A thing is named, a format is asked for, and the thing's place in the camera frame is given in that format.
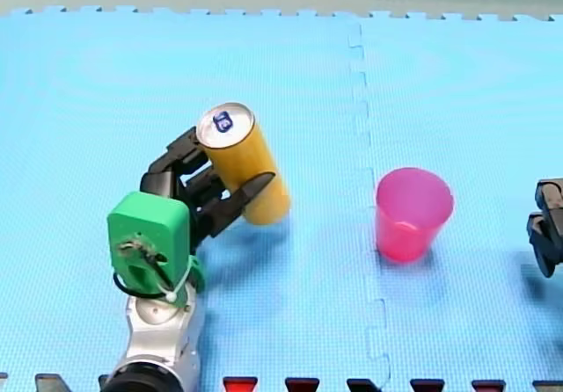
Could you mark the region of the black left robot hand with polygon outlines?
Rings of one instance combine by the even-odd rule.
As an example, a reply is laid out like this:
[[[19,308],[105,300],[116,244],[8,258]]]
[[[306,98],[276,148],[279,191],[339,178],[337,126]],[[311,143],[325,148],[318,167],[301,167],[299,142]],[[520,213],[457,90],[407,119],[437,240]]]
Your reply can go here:
[[[208,236],[216,237],[228,228],[259,194],[275,179],[272,171],[262,171],[228,198],[227,187],[209,162],[190,127],[166,147],[166,151],[143,174],[142,192],[184,203],[189,211],[189,252],[194,255]]]

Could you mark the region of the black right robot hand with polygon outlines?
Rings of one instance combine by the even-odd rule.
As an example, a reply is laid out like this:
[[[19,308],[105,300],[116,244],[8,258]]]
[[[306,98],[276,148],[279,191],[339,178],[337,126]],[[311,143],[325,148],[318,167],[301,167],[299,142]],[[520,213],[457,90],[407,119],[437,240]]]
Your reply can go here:
[[[539,212],[527,221],[529,243],[541,273],[551,278],[562,263],[562,178],[538,181],[535,201]]]

